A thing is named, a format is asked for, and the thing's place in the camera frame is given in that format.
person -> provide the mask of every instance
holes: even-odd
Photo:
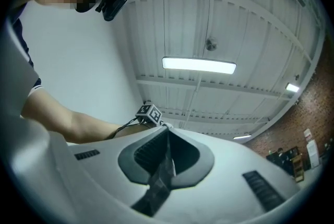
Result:
[[[281,160],[281,168],[289,175],[293,176],[293,166],[292,162],[289,160],[289,156],[283,151],[283,148],[278,148],[277,153]]]
[[[9,13],[9,19],[13,24],[13,29],[22,47],[29,56],[29,63],[33,67],[33,62],[29,55],[29,48],[22,37],[22,23],[19,19],[29,1],[32,0],[15,0]],[[41,5],[54,5],[82,3],[84,0],[35,1]],[[62,134],[67,142],[78,144],[113,138],[116,130],[120,127],[120,125],[108,123],[84,113],[72,111],[61,105],[42,87],[42,80],[40,78],[29,93],[23,106],[21,116],[26,119],[38,121],[48,131]],[[141,126],[133,126],[127,130],[123,130],[123,135],[133,134],[143,129],[145,128]]]

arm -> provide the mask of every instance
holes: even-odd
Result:
[[[120,125],[71,111],[42,88],[27,98],[21,115],[40,122],[49,131],[62,134],[66,141],[72,143],[104,140],[120,127]]]

forearm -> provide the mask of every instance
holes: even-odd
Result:
[[[110,124],[78,112],[72,112],[71,122],[70,134],[67,134],[66,137],[74,138],[75,140],[70,141],[70,139],[67,139],[67,141],[79,144],[123,137],[154,127],[152,124],[131,125],[116,134],[116,130],[121,127],[120,125]]]
[[[72,112],[71,128],[65,137],[73,138],[73,143],[89,143],[104,140],[114,134],[120,125],[111,124],[89,115]]]

ceiling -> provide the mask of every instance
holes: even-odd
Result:
[[[224,139],[253,138],[284,115],[311,78],[324,40],[296,0],[130,0],[124,19],[143,101],[174,127]],[[215,51],[205,49],[208,37],[218,41]],[[164,56],[237,68],[233,75],[165,70]],[[286,91],[289,82],[301,91]]]

brick wall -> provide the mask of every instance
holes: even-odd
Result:
[[[265,157],[269,150],[288,150],[298,146],[308,159],[304,130],[309,128],[317,142],[319,154],[334,137],[334,60],[331,44],[326,39],[316,73],[294,105],[271,128],[244,145]]]

